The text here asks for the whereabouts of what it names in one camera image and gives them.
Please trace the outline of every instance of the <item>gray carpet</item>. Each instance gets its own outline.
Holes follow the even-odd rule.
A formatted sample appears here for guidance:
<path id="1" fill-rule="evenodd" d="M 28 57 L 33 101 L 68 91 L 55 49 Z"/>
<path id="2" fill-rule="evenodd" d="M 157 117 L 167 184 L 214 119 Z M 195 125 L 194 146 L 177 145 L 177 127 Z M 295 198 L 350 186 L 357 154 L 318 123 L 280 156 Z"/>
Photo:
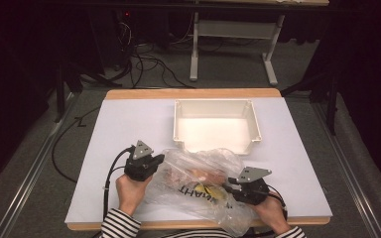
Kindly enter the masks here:
<path id="1" fill-rule="evenodd" d="M 199 80 L 189 82 L 190 49 L 187 45 L 171 48 L 168 52 L 153 49 L 150 46 L 140 48 L 144 52 L 163 60 L 177 78 L 199 88 L 215 87 L 269 87 L 265 70 L 259 58 L 259 48 L 264 44 L 245 45 L 246 42 L 230 42 L 220 50 L 216 42 L 207 42 L 200 53 Z M 317 44 L 297 46 L 294 42 L 279 44 L 273 56 L 279 86 L 287 86 L 299 81 L 306 70 Z M 152 62 L 145 62 L 145 68 L 151 68 Z M 137 80 L 139 70 L 134 68 L 133 80 Z M 114 74 L 107 71 L 107 76 Z M 163 69 L 160 66 L 144 71 L 138 86 L 166 87 L 162 80 Z M 165 81 L 176 85 L 171 74 L 165 72 Z M 125 87 L 132 85 L 130 78 L 122 82 Z M 61 131 L 67 128 L 74 117 L 82 116 L 99 106 L 107 88 L 84 84 L 86 89 L 77 95 L 71 111 L 63 122 Z M 304 226 L 309 237 L 373 237 L 364 222 L 352 191 L 347 185 L 344 171 L 331 140 L 322 126 L 316 106 L 305 97 L 307 92 L 296 93 L 287 98 L 287 102 L 299 130 L 303 143 L 311 158 L 320 184 L 333 212 L 327 225 Z M 51 109 L 37 121 L 26 135 L 13 159 L 0 176 L 0 220 L 5 215 L 13 197 L 26 177 L 36 155 L 55 126 L 55 96 L 50 99 Z M 365 195 L 370 199 L 377 220 L 381 225 L 381 175 L 374 167 L 367 150 L 361 143 L 358 133 L 349 118 L 343 102 L 338 101 L 336 115 L 336 139 L 340 142 L 343 153 L 349 158 L 355 177 L 358 178 Z M 74 125 L 63 135 L 55 150 L 55 159 L 61 170 L 76 179 L 82 164 L 88 141 L 92 134 L 98 110 L 89 114 L 82 121 L 85 127 Z M 75 184 L 60 176 L 53 167 L 51 152 L 46 155 L 46 164 L 33 188 L 27 202 L 21 210 L 8 237 L 92 237 L 94 231 L 76 232 L 69 230 L 64 219 L 70 205 Z"/>

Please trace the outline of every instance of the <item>metal rail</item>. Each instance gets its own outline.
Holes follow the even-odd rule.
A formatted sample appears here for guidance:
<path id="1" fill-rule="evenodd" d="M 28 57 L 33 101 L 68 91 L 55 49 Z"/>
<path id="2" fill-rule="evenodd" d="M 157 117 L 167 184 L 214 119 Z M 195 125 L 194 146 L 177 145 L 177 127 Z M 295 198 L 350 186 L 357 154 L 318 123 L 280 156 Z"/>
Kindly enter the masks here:
<path id="1" fill-rule="evenodd" d="M 36 184 L 36 181 L 38 180 L 43 170 L 43 167 L 46 164 L 46 156 L 48 154 L 48 151 L 52 148 L 53 144 L 55 143 L 55 138 L 61 126 L 64 124 L 66 115 L 74 105 L 74 102 L 76 102 L 76 99 L 77 96 L 74 96 L 73 93 L 71 93 L 67 97 L 66 102 L 68 102 L 68 108 L 66 113 L 63 115 L 61 120 L 55 124 L 41 150 L 37 154 L 32 166 L 30 167 L 29 172 L 27 173 L 23 183 L 18 189 L 17 194 L 14 196 L 14 199 L 12 200 L 4 217 L 0 222 L 0 238 L 8 237 L 9 233 L 11 232 L 11 229 L 13 228 L 19 214 L 21 213 L 24 207 L 24 204 L 29 198 L 31 191 L 33 190 L 33 187 Z"/>
<path id="2" fill-rule="evenodd" d="M 370 202 L 366 194 L 364 193 L 357 178 L 355 177 L 347 157 L 342 152 L 341 146 L 339 145 L 337 138 L 333 136 L 331 132 L 327 129 L 325 119 L 326 117 L 324 115 L 323 109 L 317 103 L 313 103 L 312 107 L 319 119 L 321 126 L 325 130 L 331 145 L 333 146 L 333 149 L 339 161 L 339 166 L 343 171 L 342 176 L 348 186 L 348 189 L 351 193 L 355 205 L 357 206 L 361 218 L 363 219 L 363 222 L 366 225 L 370 237 L 381 238 L 381 227 L 379 221 L 377 220 L 373 212 L 373 209 L 370 206 Z"/>

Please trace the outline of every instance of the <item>person's left hand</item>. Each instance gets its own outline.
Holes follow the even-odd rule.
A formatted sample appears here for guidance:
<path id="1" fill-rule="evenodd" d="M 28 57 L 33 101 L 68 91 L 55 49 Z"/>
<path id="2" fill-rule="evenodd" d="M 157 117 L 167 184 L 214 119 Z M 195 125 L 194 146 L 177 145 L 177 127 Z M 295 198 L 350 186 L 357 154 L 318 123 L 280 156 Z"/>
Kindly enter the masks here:
<path id="1" fill-rule="evenodd" d="M 145 181 L 135 181 L 123 175 L 116 180 L 116 189 L 119 197 L 119 210 L 132 216 L 145 195 L 145 188 L 153 177 Z"/>

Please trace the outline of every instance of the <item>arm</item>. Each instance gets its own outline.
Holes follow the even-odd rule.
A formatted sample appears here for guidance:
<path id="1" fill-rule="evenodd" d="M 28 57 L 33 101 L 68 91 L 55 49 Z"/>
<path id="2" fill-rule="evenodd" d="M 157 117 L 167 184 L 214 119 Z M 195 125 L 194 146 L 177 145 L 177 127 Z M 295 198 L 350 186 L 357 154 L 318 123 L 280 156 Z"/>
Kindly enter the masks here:
<path id="1" fill-rule="evenodd" d="M 123 175 L 116 180 L 119 197 L 118 209 L 110 209 L 101 224 L 102 237 L 136 237 L 141 222 L 132 215 L 144 198 L 145 188 L 152 177 L 145 181 L 135 181 Z"/>
<path id="2" fill-rule="evenodd" d="M 251 204 L 248 205 L 259 215 L 262 222 L 271 227 L 278 238 L 306 237 L 301 228 L 292 228 L 289 223 L 287 223 L 287 220 L 283 215 L 281 202 L 276 198 L 268 196 L 262 203 L 256 206 Z"/>

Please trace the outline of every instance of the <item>white table surface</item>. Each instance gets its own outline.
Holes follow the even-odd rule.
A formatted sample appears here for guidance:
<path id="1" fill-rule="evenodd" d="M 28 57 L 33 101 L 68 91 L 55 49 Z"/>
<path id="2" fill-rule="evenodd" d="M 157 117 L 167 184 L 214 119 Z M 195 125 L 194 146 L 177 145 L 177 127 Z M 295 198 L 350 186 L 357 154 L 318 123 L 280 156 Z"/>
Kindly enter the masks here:
<path id="1" fill-rule="evenodd" d="M 262 142 L 242 156 L 245 166 L 268 169 L 267 184 L 284 197 L 289 219 L 332 217 L 311 161 L 284 98 L 248 98 L 253 101 Z M 173 141 L 175 99 L 104 100 L 86 152 L 65 223 L 101 223 L 103 187 L 116 156 L 142 140 L 160 154 L 176 148 Z M 124 166 L 129 154 L 119 159 Z M 109 207 L 117 207 L 115 180 L 111 177 Z M 198 221 L 173 206 L 142 203 L 134 217 L 143 221 Z"/>

